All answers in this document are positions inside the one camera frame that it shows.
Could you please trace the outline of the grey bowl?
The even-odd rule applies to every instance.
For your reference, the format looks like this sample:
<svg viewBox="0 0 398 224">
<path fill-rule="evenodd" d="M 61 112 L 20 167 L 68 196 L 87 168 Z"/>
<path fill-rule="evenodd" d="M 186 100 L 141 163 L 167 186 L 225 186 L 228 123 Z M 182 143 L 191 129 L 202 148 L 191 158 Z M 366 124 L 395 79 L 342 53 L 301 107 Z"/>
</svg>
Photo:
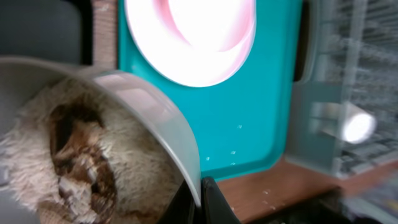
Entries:
<svg viewBox="0 0 398 224">
<path fill-rule="evenodd" d="M 135 116 L 166 150 L 182 182 L 188 184 L 196 208 L 200 207 L 200 172 L 196 168 L 199 155 L 190 125 L 159 89 L 129 73 L 28 57 L 2 57 L 1 141 L 14 126 L 19 108 L 41 89 L 65 79 L 96 88 Z M 8 189 L 10 176 L 2 163 L 3 154 L 1 146 L 1 222 L 42 223 L 39 214 L 22 207 Z"/>
</svg>

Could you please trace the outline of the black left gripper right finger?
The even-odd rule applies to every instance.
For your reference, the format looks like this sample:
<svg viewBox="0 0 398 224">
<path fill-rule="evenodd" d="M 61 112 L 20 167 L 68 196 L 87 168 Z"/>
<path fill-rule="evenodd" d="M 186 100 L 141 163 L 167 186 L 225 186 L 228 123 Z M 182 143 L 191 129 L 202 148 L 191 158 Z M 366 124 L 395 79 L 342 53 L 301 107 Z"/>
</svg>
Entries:
<svg viewBox="0 0 398 224">
<path fill-rule="evenodd" d="M 240 224 L 212 177 L 201 180 L 201 210 L 205 224 Z"/>
</svg>

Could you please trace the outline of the cream paper cup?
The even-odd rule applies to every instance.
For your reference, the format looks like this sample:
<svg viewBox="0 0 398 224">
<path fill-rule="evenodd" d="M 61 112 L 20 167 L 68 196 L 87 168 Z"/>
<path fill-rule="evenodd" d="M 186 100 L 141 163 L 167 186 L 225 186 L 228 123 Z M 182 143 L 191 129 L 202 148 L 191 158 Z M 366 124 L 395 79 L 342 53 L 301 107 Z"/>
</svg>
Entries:
<svg viewBox="0 0 398 224">
<path fill-rule="evenodd" d="M 359 144 L 369 139 L 377 126 L 373 115 L 349 101 L 315 102 L 310 117 L 314 132 L 350 144 Z"/>
</svg>

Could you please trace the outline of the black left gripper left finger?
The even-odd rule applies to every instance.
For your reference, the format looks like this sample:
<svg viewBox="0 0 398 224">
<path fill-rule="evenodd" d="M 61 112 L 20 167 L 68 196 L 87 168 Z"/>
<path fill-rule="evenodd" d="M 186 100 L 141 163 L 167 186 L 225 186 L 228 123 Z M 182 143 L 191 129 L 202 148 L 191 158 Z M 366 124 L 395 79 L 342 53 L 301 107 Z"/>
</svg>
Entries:
<svg viewBox="0 0 398 224">
<path fill-rule="evenodd" d="M 157 224 L 198 224 L 198 218 L 189 186 L 183 181 Z"/>
</svg>

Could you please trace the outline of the rice and food waste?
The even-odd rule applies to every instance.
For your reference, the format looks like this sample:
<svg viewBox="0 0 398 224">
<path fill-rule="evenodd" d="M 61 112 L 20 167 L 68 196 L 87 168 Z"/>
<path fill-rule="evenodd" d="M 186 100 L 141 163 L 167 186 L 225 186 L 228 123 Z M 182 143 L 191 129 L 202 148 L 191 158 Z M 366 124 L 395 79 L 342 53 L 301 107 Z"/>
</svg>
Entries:
<svg viewBox="0 0 398 224">
<path fill-rule="evenodd" d="M 42 223 L 155 223 L 182 183 L 135 116 L 74 79 L 19 108 L 1 146 L 8 189 Z"/>
</svg>

